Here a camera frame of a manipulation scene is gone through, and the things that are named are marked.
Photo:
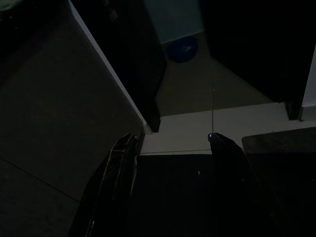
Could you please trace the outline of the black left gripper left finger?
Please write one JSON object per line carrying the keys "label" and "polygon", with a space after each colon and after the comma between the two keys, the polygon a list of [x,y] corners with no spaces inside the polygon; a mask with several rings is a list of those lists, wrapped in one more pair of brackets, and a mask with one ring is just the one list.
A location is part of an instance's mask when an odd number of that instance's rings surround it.
{"label": "black left gripper left finger", "polygon": [[89,179],[68,237],[120,237],[136,175],[138,139],[119,138]]}

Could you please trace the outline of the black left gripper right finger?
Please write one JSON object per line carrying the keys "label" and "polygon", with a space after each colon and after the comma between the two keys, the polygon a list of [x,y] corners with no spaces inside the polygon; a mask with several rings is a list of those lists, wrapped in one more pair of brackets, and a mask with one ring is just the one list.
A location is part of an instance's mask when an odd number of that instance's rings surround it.
{"label": "black left gripper right finger", "polygon": [[210,133],[214,201],[219,237],[284,237],[279,200],[230,138]]}

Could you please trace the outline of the dark floor mat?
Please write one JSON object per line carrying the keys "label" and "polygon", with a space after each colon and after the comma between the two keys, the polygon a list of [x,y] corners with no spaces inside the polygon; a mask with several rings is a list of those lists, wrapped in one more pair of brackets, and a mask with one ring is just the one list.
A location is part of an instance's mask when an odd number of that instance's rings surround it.
{"label": "dark floor mat", "polygon": [[316,152],[316,127],[246,136],[242,145],[249,154]]}

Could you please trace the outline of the dark cabinet with white side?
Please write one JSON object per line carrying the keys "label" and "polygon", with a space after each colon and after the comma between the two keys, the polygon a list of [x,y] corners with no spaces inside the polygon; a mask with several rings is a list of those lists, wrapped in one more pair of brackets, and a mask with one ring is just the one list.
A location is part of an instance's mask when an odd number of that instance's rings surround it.
{"label": "dark cabinet with white side", "polygon": [[199,0],[212,57],[297,120],[316,46],[316,0]]}

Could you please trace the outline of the blue round lid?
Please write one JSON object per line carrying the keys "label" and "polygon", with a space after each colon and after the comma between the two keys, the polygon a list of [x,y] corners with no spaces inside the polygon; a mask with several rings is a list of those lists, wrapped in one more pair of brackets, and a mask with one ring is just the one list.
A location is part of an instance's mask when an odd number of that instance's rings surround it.
{"label": "blue round lid", "polygon": [[168,58],[175,63],[185,63],[194,58],[198,51],[198,40],[189,36],[173,41],[167,48]]}

